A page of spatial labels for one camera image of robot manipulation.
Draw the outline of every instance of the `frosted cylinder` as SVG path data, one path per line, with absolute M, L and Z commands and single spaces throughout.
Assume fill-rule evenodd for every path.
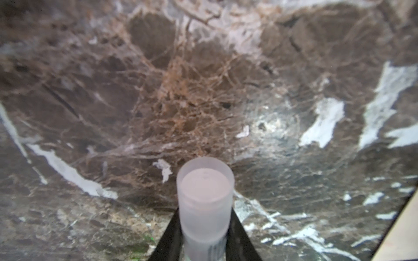
M 177 175 L 184 251 L 191 261 L 216 261 L 225 251 L 231 219 L 234 175 L 222 161 L 199 157 Z

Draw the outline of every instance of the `brown marble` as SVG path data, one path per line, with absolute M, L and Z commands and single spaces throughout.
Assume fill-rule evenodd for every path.
M 418 63 L 418 4 L 361 2 L 1 2 L 0 97 L 19 136 L 118 199 L 83 193 L 24 145 L 29 165 L 0 125 L 0 259 L 146 260 L 177 208 L 177 171 L 207 155 L 232 167 L 264 260 L 369 260 L 392 223 L 376 215 L 410 196 L 393 183 L 417 184 L 417 144 L 388 149 L 385 137 L 417 123 L 416 81 L 379 139 L 357 145 L 383 64 Z M 344 118 L 324 148 L 300 146 L 323 98 L 343 101 Z M 272 244 L 307 226 L 322 250 Z

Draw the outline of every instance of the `frosted plastic cup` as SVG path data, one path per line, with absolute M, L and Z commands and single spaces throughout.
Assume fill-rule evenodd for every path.
M 234 174 L 211 157 L 188 161 L 177 175 L 184 252 L 191 261 L 216 261 L 225 252 Z

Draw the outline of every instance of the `plastic vial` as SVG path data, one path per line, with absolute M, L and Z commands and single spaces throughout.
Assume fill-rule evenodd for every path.
M 234 175 L 212 157 L 188 161 L 177 175 L 184 252 L 191 261 L 217 261 L 225 252 Z

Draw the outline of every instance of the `marble countertop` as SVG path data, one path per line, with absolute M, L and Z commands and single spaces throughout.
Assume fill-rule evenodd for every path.
M 418 182 L 415 1 L 70 2 L 0 4 L 0 259 L 146 260 L 205 155 L 263 260 L 371 259 Z

